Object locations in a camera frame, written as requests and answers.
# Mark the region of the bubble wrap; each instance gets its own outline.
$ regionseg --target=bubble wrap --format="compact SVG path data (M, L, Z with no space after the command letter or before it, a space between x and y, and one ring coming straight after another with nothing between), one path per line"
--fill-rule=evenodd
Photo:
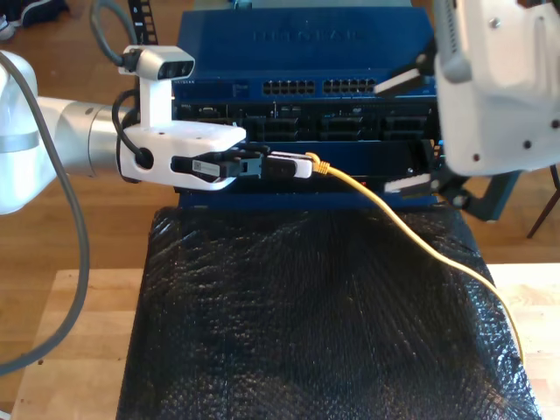
M460 214L402 213L486 277ZM496 299L378 210L161 210L118 419L537 419Z

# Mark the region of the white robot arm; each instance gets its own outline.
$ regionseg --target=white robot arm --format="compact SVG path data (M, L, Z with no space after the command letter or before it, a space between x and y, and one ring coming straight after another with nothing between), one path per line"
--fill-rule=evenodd
M521 171L560 161L560 15L517 0L435 0L436 38L380 96L437 81L444 165L389 182L387 193L433 191L484 220L500 217ZM482 198L464 183L492 176Z
M132 45L138 51L140 122L124 129L130 148L117 146L112 107L39 97L38 104L66 173L114 177L193 190L217 191L242 176L309 178L312 160L244 144L245 130L172 121L172 80L188 77L194 59L175 46ZM35 74L22 58L3 52L37 93ZM17 211L55 178L37 125L17 83L0 67L0 214ZM117 111L117 120L124 118Z

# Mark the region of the black bracket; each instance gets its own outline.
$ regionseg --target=black bracket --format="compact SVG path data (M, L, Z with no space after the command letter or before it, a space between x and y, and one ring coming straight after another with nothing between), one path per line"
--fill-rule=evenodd
M493 176L484 195L480 198L475 197L463 187L469 178L455 174L447 165L436 174L432 178L431 189L437 191L452 206L463 209L482 221L497 221L521 172L515 171Z

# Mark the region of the table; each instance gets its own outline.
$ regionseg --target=table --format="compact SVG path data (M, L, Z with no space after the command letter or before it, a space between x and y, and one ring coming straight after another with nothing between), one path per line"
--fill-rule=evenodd
M560 419L560 264L490 265L514 308L526 369L545 419ZM39 343L60 324L78 272L57 273L38 329ZM115 418L141 269L94 269L84 311L64 342L29 366L13 420Z

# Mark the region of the ethernet port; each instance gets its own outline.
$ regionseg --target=ethernet port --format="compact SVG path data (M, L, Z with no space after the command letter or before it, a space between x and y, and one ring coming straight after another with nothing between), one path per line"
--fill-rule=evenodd
M368 83L365 80L360 80L360 83L358 84L358 92L363 94L366 92L367 88L368 88Z

